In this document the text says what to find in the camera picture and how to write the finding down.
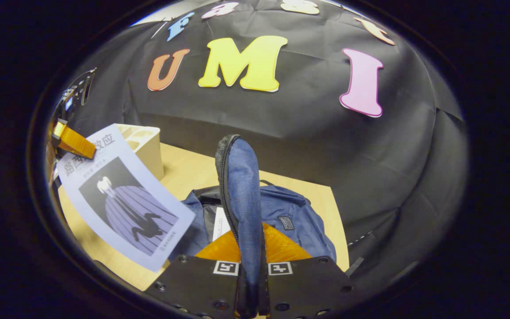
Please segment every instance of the black fabric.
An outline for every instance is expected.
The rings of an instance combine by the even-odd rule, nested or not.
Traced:
[[[348,246],[350,263],[363,258],[352,277],[373,295],[424,259],[453,220],[468,172],[464,118],[437,68],[398,34],[378,24],[391,46],[352,12],[318,2],[312,16],[280,3],[243,0],[210,19],[201,15],[215,4],[197,8],[170,42],[168,26],[180,17],[153,38],[162,22],[128,28],[73,73],[97,67],[89,100],[70,125],[85,136],[111,123],[160,127],[163,143],[208,156],[221,136],[240,134],[261,170],[332,188],[348,244],[359,239]],[[232,38],[242,51],[263,35],[289,41],[277,59],[277,92],[243,89],[247,70],[231,87],[199,87],[208,42]],[[351,70],[344,48],[383,63],[381,117],[340,105]],[[150,91],[152,61],[180,49],[190,52],[172,83]],[[165,65],[159,78],[167,73]]]

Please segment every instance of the orange plastic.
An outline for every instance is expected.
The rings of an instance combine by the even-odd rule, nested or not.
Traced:
[[[300,259],[312,258],[302,247],[297,245],[290,238],[275,230],[275,228],[263,223],[265,232],[265,245],[267,251],[267,262],[297,261]],[[232,232],[227,232],[211,244],[202,249],[197,257],[239,262],[241,254]]]

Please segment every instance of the letter m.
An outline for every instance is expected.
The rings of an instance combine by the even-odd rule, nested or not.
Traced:
[[[260,36],[239,53],[231,38],[213,40],[207,45],[210,56],[198,85],[217,87],[221,82],[218,77],[218,68],[221,67],[225,84],[232,86],[247,66],[247,74],[239,81],[241,87],[275,92],[279,89],[279,82],[275,79],[277,57],[285,44],[287,39],[281,36]]]

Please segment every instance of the wooden table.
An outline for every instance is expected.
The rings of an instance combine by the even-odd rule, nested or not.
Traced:
[[[214,157],[160,144],[164,177],[160,183],[178,200],[184,200],[191,190],[218,184]],[[337,264],[343,270],[349,267],[348,248],[344,227],[334,200],[332,189],[269,172],[259,171],[259,177],[272,184],[302,194],[312,202],[312,208],[324,221],[326,236],[336,247]],[[144,291],[168,266],[167,261],[158,272],[136,264],[109,246],[91,230],[73,207],[63,187],[58,189],[60,204],[66,220],[77,240],[88,255],[111,269],[128,283]]]

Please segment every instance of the paper flyer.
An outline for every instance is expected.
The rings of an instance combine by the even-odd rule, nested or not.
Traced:
[[[92,160],[68,153],[58,175],[73,206],[105,242],[158,271],[192,223],[194,213],[145,167],[112,124],[87,138]]]

